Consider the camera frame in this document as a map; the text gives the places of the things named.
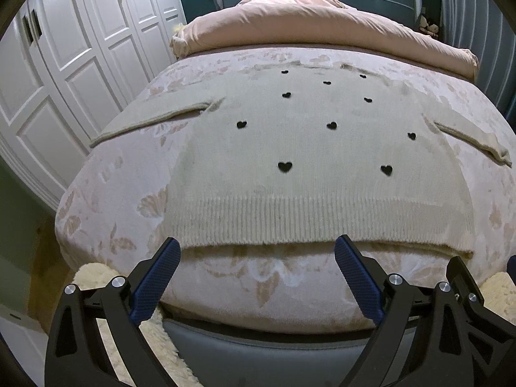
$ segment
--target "sweater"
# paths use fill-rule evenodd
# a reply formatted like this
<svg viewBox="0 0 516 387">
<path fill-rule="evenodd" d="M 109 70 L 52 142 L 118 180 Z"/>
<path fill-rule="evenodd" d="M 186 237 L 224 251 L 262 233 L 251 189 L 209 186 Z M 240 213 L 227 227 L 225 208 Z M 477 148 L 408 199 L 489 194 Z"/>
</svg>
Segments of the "sweater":
<svg viewBox="0 0 516 387">
<path fill-rule="evenodd" d="M 283 68 L 198 89 L 195 105 L 210 107 L 171 170 L 167 234 L 183 248 L 348 234 L 471 253 L 471 198 L 442 132 L 510 166 L 495 135 L 401 81 Z"/>
</svg>

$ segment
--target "blue gripper pad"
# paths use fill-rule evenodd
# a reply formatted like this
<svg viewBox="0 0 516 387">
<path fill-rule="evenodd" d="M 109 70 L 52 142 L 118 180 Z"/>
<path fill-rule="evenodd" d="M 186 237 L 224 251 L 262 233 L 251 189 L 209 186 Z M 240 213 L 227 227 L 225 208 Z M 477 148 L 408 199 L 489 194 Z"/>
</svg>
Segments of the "blue gripper pad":
<svg viewBox="0 0 516 387">
<path fill-rule="evenodd" d="M 360 311 L 364 317 L 379 325 L 385 316 L 380 288 L 344 238 L 337 239 L 334 253 L 335 261 L 352 290 Z"/>
<path fill-rule="evenodd" d="M 180 260 L 181 247 L 177 240 L 170 239 L 133 293 L 133 309 L 130 318 L 136 327 L 152 317 Z"/>
<path fill-rule="evenodd" d="M 512 279 L 514 285 L 516 285 L 516 256 L 511 256 L 507 261 L 507 273 Z"/>
</svg>

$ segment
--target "wooden floor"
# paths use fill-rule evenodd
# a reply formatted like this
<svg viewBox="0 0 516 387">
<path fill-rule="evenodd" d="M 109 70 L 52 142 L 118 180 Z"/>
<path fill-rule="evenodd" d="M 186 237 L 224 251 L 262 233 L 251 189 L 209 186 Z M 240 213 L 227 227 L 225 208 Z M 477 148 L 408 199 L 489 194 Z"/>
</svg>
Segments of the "wooden floor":
<svg viewBox="0 0 516 387">
<path fill-rule="evenodd" d="M 75 274 L 61 256 L 54 219 L 48 217 L 39 228 L 27 305 L 29 317 L 37 320 L 47 334 L 61 293 Z"/>
</svg>

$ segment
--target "bedspread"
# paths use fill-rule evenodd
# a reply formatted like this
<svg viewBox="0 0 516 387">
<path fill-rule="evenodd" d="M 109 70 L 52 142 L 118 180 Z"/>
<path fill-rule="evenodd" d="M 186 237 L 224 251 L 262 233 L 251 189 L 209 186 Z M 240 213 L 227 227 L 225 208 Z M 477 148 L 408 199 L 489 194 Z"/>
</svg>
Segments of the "bedspread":
<svg viewBox="0 0 516 387">
<path fill-rule="evenodd" d="M 405 80 L 446 99 L 516 157 L 516 137 L 473 84 L 398 59 L 343 47 L 246 47 L 183 59 L 163 71 L 140 100 L 257 64 L 292 63 L 356 68 Z M 69 265 L 102 262 L 127 275 L 169 236 L 163 231 L 169 170 L 194 117 L 176 117 L 106 141 L 90 154 L 64 194 L 56 235 Z M 467 265 L 478 283 L 504 270 L 516 253 L 516 168 L 500 167 L 467 143 L 446 135 L 475 210 L 474 254 Z M 434 286 L 448 256 L 378 243 L 358 243 L 388 272 Z M 185 316 L 258 330 L 330 333 L 371 325 L 364 319 L 332 255 L 331 243 L 214 246 L 188 249 L 162 302 Z"/>
</svg>

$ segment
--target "fluffy white rug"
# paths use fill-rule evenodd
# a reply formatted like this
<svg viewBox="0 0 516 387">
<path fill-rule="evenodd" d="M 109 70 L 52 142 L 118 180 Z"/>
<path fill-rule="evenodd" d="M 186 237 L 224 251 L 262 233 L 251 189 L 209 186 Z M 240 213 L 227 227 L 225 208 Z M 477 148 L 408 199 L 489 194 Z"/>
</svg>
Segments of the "fluffy white rug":
<svg viewBox="0 0 516 387">
<path fill-rule="evenodd" d="M 93 289 L 106 286 L 115 276 L 117 271 L 112 270 L 102 263 L 89 263 L 83 265 L 75 274 L 73 283 L 80 289 Z M 125 367 L 118 349 L 114 344 L 106 320 L 97 319 L 104 346 L 109 355 L 113 368 L 120 381 L 134 386 L 127 368 Z M 168 375 L 175 381 L 177 387 L 203 387 L 193 375 L 185 362 L 177 356 L 177 349 L 163 329 L 163 313 L 158 306 L 152 318 L 140 325 L 140 331 L 144 335 L 152 351 L 161 362 Z"/>
<path fill-rule="evenodd" d="M 106 286 L 117 275 L 116 271 L 102 263 L 89 263 L 77 271 L 73 282 L 80 289 L 99 288 Z M 497 273 L 491 276 L 481 286 L 481 291 L 485 298 L 485 307 L 516 324 L 516 287 L 508 274 Z M 97 323 L 118 379 L 134 386 L 114 344 L 106 320 L 98 319 Z M 163 329 L 163 314 L 159 306 L 152 318 L 140 325 L 140 330 L 159 362 L 178 387 L 202 387 L 190 368 L 177 356 L 177 349 Z"/>
</svg>

